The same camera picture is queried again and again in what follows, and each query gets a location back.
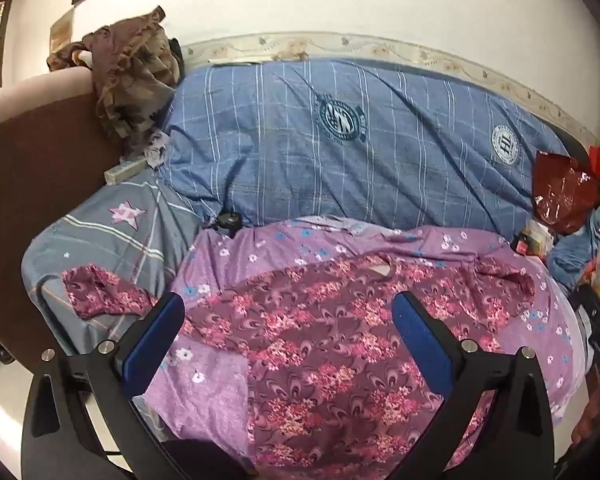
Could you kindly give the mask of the brown camouflage cloth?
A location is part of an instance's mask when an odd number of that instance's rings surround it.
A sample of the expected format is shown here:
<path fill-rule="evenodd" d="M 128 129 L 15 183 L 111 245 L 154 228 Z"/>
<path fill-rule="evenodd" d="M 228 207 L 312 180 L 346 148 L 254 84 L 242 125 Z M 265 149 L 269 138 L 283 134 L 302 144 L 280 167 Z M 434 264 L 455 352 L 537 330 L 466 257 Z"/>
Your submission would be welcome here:
<path fill-rule="evenodd" d="M 161 26 L 165 17 L 156 6 L 147 14 L 102 26 L 46 60 L 52 72 L 78 66 L 92 72 L 96 116 L 129 154 L 140 154 L 149 144 L 151 130 L 183 78 L 181 53 L 172 48 Z"/>

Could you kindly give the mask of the grey star pillow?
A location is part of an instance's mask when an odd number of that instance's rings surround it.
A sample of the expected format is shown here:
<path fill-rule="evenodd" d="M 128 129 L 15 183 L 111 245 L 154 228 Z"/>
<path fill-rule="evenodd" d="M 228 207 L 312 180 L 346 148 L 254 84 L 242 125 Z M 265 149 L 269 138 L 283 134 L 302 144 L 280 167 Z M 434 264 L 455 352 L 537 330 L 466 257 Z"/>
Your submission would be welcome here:
<path fill-rule="evenodd" d="M 160 297 L 202 227 L 200 219 L 152 170 L 106 185 L 32 240 L 21 261 L 23 285 L 69 356 L 117 339 L 132 315 L 82 320 L 62 274 L 94 264 Z"/>

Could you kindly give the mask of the white flat box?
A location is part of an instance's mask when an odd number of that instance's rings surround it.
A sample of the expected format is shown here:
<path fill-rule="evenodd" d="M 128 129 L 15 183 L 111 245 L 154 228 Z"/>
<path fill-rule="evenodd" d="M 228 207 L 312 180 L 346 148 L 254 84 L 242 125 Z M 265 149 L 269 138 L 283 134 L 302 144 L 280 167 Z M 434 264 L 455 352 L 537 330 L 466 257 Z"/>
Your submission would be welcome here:
<path fill-rule="evenodd" d="M 106 185 L 118 185 L 121 182 L 135 177 L 147 167 L 146 159 L 143 157 L 129 159 L 120 162 L 104 172 Z"/>

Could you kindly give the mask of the red plastic bag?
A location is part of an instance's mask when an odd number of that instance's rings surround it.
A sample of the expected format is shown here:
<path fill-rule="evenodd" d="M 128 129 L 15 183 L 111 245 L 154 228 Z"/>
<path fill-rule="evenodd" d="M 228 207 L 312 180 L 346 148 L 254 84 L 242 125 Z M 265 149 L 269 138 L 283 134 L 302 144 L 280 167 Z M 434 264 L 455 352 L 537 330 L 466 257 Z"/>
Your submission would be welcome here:
<path fill-rule="evenodd" d="M 569 235 L 600 206 L 600 178 L 573 157 L 539 152 L 532 194 L 535 217 L 555 233 Z"/>

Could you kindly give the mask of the maroon pink floral garment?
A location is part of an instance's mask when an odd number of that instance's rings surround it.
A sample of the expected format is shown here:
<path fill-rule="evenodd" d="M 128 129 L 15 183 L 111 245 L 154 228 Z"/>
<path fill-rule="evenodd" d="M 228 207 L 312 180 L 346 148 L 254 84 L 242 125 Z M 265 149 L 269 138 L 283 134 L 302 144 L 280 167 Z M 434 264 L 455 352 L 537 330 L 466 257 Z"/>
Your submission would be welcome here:
<path fill-rule="evenodd" d="M 407 290 L 455 337 L 498 351 L 532 278 L 491 257 L 378 252 L 184 288 L 185 323 L 140 404 L 268 478 L 379 479 L 441 404 L 393 324 Z"/>

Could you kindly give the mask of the blue plaid quilt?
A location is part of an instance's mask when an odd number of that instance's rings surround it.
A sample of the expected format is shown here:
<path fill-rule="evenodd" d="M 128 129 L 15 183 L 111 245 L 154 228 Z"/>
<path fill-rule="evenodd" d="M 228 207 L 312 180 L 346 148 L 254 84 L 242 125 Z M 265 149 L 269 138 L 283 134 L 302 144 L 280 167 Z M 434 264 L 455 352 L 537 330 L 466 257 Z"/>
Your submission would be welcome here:
<path fill-rule="evenodd" d="M 207 66 L 172 100 L 160 177 L 197 214 L 248 226 L 333 214 L 385 228 L 512 237 L 559 134 L 508 99 L 391 64 Z"/>

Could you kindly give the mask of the small black round device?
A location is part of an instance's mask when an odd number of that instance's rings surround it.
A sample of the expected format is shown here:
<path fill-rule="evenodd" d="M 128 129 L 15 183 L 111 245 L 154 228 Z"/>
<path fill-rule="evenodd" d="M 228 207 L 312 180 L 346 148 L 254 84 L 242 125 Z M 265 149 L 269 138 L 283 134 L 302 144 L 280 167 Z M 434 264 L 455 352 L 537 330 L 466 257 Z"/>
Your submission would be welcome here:
<path fill-rule="evenodd" d="M 242 228 L 242 216 L 236 212 L 222 212 L 215 220 L 214 228 L 230 238 L 233 238 L 236 233 Z"/>

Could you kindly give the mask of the light blue cloth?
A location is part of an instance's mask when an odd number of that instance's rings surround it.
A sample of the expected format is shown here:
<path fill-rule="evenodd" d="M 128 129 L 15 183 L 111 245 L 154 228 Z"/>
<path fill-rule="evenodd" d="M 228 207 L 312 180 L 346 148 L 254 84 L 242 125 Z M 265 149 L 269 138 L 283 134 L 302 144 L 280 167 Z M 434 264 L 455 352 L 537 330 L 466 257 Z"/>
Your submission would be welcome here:
<path fill-rule="evenodd" d="M 546 257 L 546 266 L 554 280 L 573 290 L 585 268 L 600 250 L 600 206 L 588 216 L 585 224 L 555 244 Z"/>

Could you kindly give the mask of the brown bed headboard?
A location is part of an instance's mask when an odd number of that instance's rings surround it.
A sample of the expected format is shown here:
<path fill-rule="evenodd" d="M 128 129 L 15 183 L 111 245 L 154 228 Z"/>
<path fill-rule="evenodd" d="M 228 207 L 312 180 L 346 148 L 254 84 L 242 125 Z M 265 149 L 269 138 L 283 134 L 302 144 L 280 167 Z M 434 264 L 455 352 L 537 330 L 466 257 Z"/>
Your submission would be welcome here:
<path fill-rule="evenodd" d="M 57 342 L 22 284 L 22 256 L 104 184 L 121 156 L 95 107 L 84 67 L 0 88 L 0 344 L 28 370 Z"/>

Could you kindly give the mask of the purple floral bedsheet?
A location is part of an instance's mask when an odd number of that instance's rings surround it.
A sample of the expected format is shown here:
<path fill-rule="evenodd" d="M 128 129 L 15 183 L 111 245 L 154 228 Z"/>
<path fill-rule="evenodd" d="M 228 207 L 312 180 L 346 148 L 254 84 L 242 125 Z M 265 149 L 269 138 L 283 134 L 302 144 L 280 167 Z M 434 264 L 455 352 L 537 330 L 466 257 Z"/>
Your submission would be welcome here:
<path fill-rule="evenodd" d="M 577 318 L 498 234 L 306 217 L 198 234 L 173 282 L 184 325 L 145 393 L 179 439 L 273 479 L 381 479 L 442 399 L 393 324 L 407 290 L 458 339 L 534 350 L 562 416 L 586 370 Z"/>

